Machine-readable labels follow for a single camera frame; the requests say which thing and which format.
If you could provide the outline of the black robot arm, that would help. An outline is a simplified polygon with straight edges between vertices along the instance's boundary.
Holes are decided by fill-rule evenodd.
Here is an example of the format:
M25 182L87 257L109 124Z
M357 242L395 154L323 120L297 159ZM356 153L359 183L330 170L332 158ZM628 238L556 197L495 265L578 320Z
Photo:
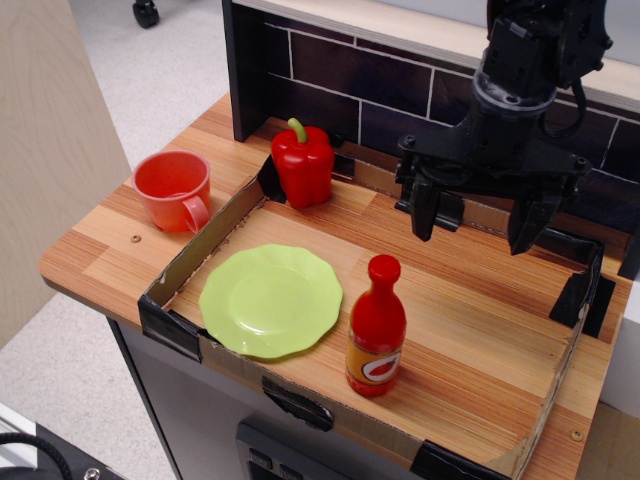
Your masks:
M613 41L603 1L490 1L489 44L472 80L469 111L456 126L410 133L396 181L412 231L430 239L446 191L513 200L512 254L528 251L577 196L591 164L552 145L586 115L585 75L603 67Z

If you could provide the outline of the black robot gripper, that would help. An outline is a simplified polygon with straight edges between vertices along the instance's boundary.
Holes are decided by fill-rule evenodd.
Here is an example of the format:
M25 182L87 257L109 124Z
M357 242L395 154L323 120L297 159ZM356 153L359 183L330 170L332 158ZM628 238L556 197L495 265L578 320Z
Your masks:
M395 208L409 214L413 234L428 241L441 189L517 198L508 243L511 254L519 255L531 249L562 202L575 196L577 182L592 165L548 142L570 136L580 126L544 129L545 115L556 98L554 85L544 84L538 94L523 96L477 70L472 92L469 112L458 125L399 139L402 156L396 182L402 189ZM545 191L553 182L559 183L561 193Z

